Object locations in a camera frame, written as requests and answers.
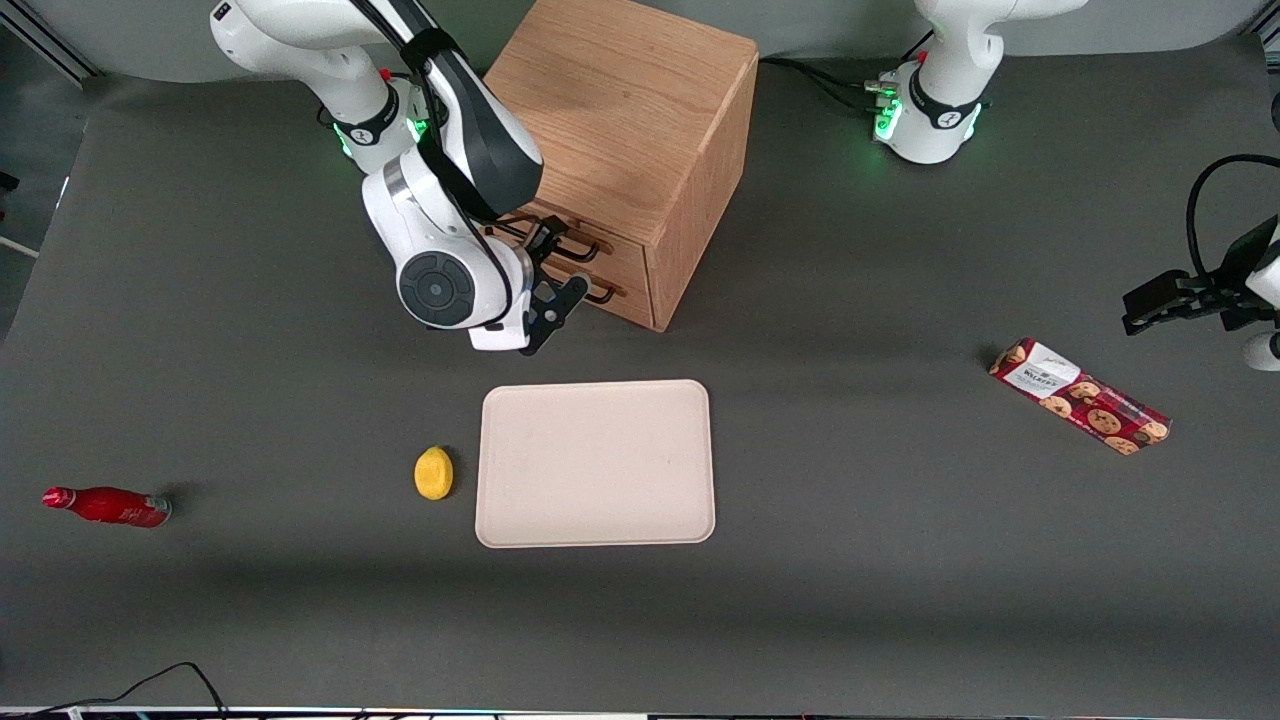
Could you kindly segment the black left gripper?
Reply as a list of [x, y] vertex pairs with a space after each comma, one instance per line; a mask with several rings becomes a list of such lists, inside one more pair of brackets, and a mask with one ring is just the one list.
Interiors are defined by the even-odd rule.
[[1279, 240], [1276, 228], [1254, 228], [1230, 243], [1217, 269], [1207, 275], [1169, 270], [1123, 296], [1123, 327], [1129, 337], [1152, 325], [1192, 318], [1199, 299], [1212, 293], [1210, 306], [1226, 331], [1253, 322], [1277, 324]]

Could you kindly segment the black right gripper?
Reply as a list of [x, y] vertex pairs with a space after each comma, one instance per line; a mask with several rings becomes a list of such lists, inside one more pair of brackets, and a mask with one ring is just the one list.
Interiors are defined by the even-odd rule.
[[561, 327], [559, 286], [543, 273], [548, 259], [559, 254], [558, 249], [554, 249], [557, 243], [558, 225], [552, 222], [532, 222], [522, 241], [524, 249], [530, 251], [530, 261], [535, 269], [524, 314], [527, 343], [520, 350], [526, 357], [535, 355]]

